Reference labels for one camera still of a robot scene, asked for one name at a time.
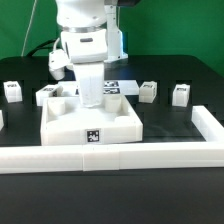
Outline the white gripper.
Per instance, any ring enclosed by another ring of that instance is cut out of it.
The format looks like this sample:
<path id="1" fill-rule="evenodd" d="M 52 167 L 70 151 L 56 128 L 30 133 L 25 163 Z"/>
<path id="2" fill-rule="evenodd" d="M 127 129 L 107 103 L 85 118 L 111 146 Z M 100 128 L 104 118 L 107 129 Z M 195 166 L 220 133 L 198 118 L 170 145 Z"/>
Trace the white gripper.
<path id="1" fill-rule="evenodd" d="M 79 97 L 85 107 L 94 107 L 103 101 L 104 64 L 93 62 L 108 57 L 106 34 L 105 29 L 88 33 L 61 32 L 62 47 L 74 63 Z"/>

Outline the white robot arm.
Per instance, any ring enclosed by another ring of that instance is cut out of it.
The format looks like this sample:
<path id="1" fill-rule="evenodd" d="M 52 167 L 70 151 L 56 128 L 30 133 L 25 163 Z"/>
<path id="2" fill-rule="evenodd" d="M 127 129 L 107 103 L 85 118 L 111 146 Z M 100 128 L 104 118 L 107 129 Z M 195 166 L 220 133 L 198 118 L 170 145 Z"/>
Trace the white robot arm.
<path id="1" fill-rule="evenodd" d="M 127 55 L 117 26 L 116 8 L 122 0 L 55 0 L 62 48 L 57 69 L 72 65 L 83 106 L 103 101 L 104 63 Z"/>

